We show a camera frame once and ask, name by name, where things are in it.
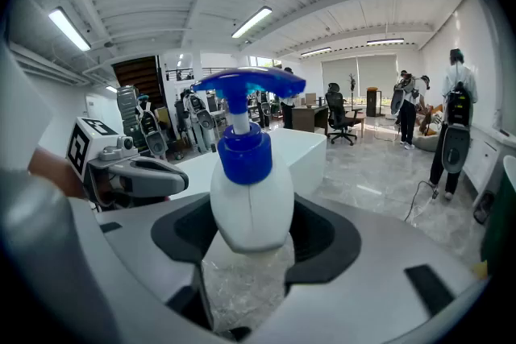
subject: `white bottle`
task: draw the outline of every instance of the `white bottle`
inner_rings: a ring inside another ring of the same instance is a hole
[[[240,254],[276,250],[285,243],[293,216],[293,183],[271,139],[248,120],[247,95],[260,88],[292,96],[306,82],[270,68],[223,71],[193,84],[227,98],[233,125],[218,143],[220,159],[211,178],[210,203],[220,234]]]

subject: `office chair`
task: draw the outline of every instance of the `office chair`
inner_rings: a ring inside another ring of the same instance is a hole
[[[350,136],[357,140],[357,136],[354,134],[349,134],[344,132],[349,127],[355,126],[356,124],[356,114],[360,109],[354,109],[355,116],[353,119],[346,118],[346,112],[344,111],[344,99],[342,94],[339,92],[340,87],[336,83],[330,83],[328,85],[328,92],[326,94],[326,102],[328,107],[330,108],[330,117],[328,118],[328,125],[335,130],[339,130],[339,132],[332,132],[328,134],[327,138],[330,138],[330,135],[335,135],[334,138],[331,139],[331,143],[335,143],[337,138],[345,138],[349,141],[350,145],[353,146],[353,141],[349,139]]]

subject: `blue bottle cap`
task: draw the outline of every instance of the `blue bottle cap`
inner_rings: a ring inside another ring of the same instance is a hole
[[[263,90],[279,97],[302,92],[306,81],[275,68],[229,69],[205,77],[192,85],[194,91],[216,89],[218,97],[227,99],[232,114],[248,111],[248,95]],[[229,126],[218,142],[224,172],[236,184],[255,184],[264,180],[273,168],[271,139],[258,125],[250,122],[247,134],[237,135]]]

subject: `marble floor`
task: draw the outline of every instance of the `marble floor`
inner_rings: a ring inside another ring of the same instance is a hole
[[[271,127],[281,124],[274,122]],[[385,118],[367,118],[364,137],[360,137],[360,126],[356,126],[356,133],[359,138],[354,146],[344,139],[337,139],[333,145],[328,142],[326,170],[316,194],[405,219],[418,182],[428,180],[434,154],[404,149],[393,121]],[[407,225],[419,228],[471,267],[480,261],[484,234],[484,227],[472,216],[474,189],[461,176],[453,200],[447,201],[443,197],[445,178],[446,172],[435,200],[431,200],[429,186],[420,185]],[[216,237],[216,242],[223,240]],[[293,265],[291,239],[266,258],[232,254],[228,248],[225,256],[210,251],[202,267],[215,330],[237,326],[255,329],[283,301],[283,275]]]

